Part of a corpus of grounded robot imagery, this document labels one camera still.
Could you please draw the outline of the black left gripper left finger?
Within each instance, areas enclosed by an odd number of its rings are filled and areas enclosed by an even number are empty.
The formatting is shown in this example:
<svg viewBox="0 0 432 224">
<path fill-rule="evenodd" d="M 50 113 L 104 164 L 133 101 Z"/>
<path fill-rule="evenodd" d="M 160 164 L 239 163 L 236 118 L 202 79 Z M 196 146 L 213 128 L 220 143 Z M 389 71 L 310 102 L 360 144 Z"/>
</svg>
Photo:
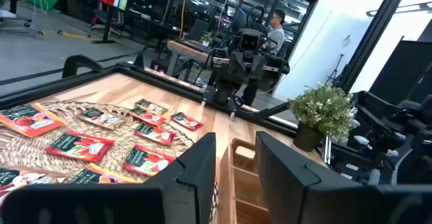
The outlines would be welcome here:
<svg viewBox="0 0 432 224">
<path fill-rule="evenodd" d="M 14 190 L 2 223 L 209 223 L 216 135 L 205 134 L 142 184 L 50 184 Z"/>
</svg>

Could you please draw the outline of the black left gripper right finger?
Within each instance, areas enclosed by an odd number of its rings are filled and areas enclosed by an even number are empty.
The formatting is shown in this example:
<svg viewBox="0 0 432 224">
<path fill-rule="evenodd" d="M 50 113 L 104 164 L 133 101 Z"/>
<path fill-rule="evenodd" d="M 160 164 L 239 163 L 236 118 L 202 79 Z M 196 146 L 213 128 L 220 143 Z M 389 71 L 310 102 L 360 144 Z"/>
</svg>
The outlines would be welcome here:
<svg viewBox="0 0 432 224">
<path fill-rule="evenodd" d="M 431 222 L 431 186 L 363 186 L 263 131 L 255 146 L 272 223 Z"/>
</svg>

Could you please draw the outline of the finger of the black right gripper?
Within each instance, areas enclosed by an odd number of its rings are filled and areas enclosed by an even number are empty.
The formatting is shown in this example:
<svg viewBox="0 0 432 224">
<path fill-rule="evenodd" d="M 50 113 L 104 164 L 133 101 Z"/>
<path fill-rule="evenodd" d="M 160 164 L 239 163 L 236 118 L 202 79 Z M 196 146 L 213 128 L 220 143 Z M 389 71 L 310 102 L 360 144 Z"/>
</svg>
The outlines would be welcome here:
<svg viewBox="0 0 432 224">
<path fill-rule="evenodd" d="M 245 105 L 251 106 L 258 90 L 258 80 L 249 79 L 247 87 L 244 89 L 242 100 Z"/>
<path fill-rule="evenodd" d="M 218 104 L 225 105 L 228 102 L 228 98 L 231 97 L 236 90 L 236 82 L 221 78 L 217 82 L 217 92 L 215 93 L 214 99 Z"/>
</svg>

